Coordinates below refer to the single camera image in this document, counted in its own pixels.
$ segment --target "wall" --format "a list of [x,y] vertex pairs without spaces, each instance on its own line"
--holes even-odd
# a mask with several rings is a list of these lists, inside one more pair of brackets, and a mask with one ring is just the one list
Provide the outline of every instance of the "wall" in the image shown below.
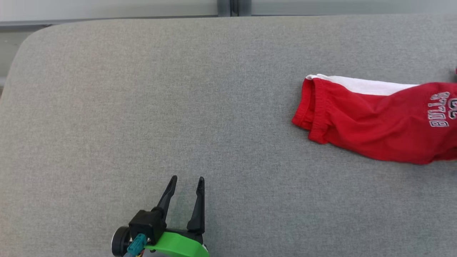
[[0,25],[217,13],[217,0],[0,0]]
[[457,11],[455,0],[252,0],[252,15],[335,15]]

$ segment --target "clothing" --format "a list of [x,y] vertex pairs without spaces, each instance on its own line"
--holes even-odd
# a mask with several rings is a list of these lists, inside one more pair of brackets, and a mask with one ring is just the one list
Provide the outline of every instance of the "clothing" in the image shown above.
[[457,159],[457,84],[309,75],[292,122],[308,138],[382,161]]

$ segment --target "teal connector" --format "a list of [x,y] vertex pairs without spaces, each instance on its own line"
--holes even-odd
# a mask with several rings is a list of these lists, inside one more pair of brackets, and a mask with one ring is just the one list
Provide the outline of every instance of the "teal connector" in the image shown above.
[[130,253],[133,256],[139,255],[147,242],[145,234],[138,234],[127,248],[127,253]]

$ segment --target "gray cushion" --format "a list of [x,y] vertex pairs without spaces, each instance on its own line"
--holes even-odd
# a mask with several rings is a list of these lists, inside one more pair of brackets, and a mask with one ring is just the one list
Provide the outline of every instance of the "gray cushion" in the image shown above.
[[155,206],[169,227],[206,179],[212,256],[451,257],[457,162],[417,166],[308,141],[308,74],[450,81],[456,16],[91,21],[21,46],[0,100],[1,256],[110,256]]

